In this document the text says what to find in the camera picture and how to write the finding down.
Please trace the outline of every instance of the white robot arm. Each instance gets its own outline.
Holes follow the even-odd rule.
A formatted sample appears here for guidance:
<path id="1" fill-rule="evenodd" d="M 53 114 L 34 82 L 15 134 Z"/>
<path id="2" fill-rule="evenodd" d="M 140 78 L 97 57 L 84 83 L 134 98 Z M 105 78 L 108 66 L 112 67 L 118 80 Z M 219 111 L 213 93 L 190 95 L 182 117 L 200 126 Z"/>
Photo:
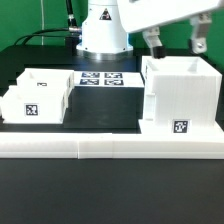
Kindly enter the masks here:
<path id="1" fill-rule="evenodd" d="M 210 13 L 224 7 L 224 0 L 88 0 L 88 17 L 82 24 L 79 55 L 113 60 L 130 55 L 127 33 L 143 32 L 154 58 L 165 57 L 159 26 L 189 18 L 193 53 L 207 50 Z"/>
<path id="2" fill-rule="evenodd" d="M 212 22 L 210 12 L 224 7 L 224 0 L 117 0 L 117 3 L 125 31 L 142 31 L 154 56 L 162 47 L 159 26 L 187 18 L 194 26 L 191 50 L 196 54 L 205 52 L 206 35 Z"/>

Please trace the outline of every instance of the black cable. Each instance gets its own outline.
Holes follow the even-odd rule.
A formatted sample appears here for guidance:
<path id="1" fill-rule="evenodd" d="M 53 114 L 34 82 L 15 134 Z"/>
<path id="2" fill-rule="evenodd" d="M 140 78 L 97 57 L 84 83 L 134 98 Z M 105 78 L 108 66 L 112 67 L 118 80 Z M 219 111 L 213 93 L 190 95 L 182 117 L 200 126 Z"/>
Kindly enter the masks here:
<path id="1" fill-rule="evenodd" d="M 74 17 L 73 8 L 72 8 L 72 1 L 66 0 L 67 12 L 68 12 L 68 26 L 77 26 L 76 19 Z"/>
<path id="2" fill-rule="evenodd" d="M 55 29 L 39 30 L 31 35 L 28 35 L 28 37 L 22 42 L 22 45 L 26 45 L 26 43 L 35 35 L 42 34 L 42 33 L 58 32 L 58 31 L 69 31 L 69 29 L 68 28 L 55 28 Z"/>
<path id="3" fill-rule="evenodd" d="M 66 6 L 67 6 L 68 15 L 73 15 L 72 1 L 66 0 Z"/>
<path id="4" fill-rule="evenodd" d="M 20 40 L 22 40 L 22 39 L 24 39 L 24 38 L 27 38 L 27 37 L 30 37 L 30 39 L 31 39 L 31 38 L 33 38 L 33 37 L 60 37 L 60 38 L 66 38 L 67 36 L 59 36 L 59 35 L 43 35 L 43 34 L 31 34 L 31 35 L 25 35 L 25 36 L 22 36 L 22 37 L 20 37 L 19 39 L 17 39 L 17 40 L 15 41 L 14 45 L 17 45 L 18 42 L 19 42 Z"/>

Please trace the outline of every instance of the wire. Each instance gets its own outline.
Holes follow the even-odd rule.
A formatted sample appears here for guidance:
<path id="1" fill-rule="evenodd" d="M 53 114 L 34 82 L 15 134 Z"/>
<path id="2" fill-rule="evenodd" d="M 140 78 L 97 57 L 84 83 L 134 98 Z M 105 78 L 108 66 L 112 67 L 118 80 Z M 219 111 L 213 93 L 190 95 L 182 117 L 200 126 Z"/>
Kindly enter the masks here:
<path id="1" fill-rule="evenodd" d="M 67 36 L 60 36 L 60 35 L 43 35 L 43 34 L 31 34 L 31 35 L 25 35 L 25 36 L 22 36 L 20 37 L 19 39 L 16 40 L 16 42 L 14 43 L 14 45 L 17 45 L 18 42 L 24 38 L 33 38 L 33 37 L 61 37 L 61 38 L 65 38 Z"/>
<path id="2" fill-rule="evenodd" d="M 22 42 L 22 45 L 26 45 L 26 43 L 35 35 L 42 34 L 42 33 L 58 32 L 58 31 L 69 31 L 69 29 L 68 28 L 55 28 L 55 29 L 39 30 L 31 35 L 27 35 L 27 37 L 24 37 L 25 40 Z"/>
<path id="3" fill-rule="evenodd" d="M 41 29 L 45 29 L 45 17 L 44 17 L 44 0 L 40 0 L 40 6 L 41 6 L 41 23 L 42 27 Z"/>
<path id="4" fill-rule="evenodd" d="M 73 15 L 72 2 L 71 0 L 66 0 L 68 15 Z"/>
<path id="5" fill-rule="evenodd" d="M 68 12 L 68 26 L 77 26 L 76 19 L 74 17 L 73 8 L 72 8 L 72 1 L 66 0 L 67 12 Z"/>

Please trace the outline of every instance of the white cube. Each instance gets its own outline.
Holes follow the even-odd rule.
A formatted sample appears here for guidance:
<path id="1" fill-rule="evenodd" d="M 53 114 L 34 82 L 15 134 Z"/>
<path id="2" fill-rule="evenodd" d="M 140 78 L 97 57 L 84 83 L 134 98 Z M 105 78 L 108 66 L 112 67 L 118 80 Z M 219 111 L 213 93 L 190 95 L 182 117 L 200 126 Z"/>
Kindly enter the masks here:
<path id="1" fill-rule="evenodd" d="M 74 71 L 62 69 L 26 68 L 17 78 L 17 85 L 22 88 L 59 88 L 66 87 L 69 96 L 74 87 Z"/>
<path id="2" fill-rule="evenodd" d="M 9 86 L 1 102 L 4 123 L 62 123 L 67 107 L 66 88 L 24 89 Z"/>
<path id="3" fill-rule="evenodd" d="M 214 127 L 222 75 L 203 59 L 144 56 L 142 74 L 143 120 L 169 130 Z"/>

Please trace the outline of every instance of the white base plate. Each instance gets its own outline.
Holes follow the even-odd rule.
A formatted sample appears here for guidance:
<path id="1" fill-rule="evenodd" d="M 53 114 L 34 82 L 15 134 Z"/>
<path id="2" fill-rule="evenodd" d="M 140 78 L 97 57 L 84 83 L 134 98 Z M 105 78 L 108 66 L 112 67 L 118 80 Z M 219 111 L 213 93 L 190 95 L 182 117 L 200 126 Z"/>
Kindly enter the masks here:
<path id="1" fill-rule="evenodd" d="M 224 134 L 1 133 L 0 158 L 224 159 Z"/>

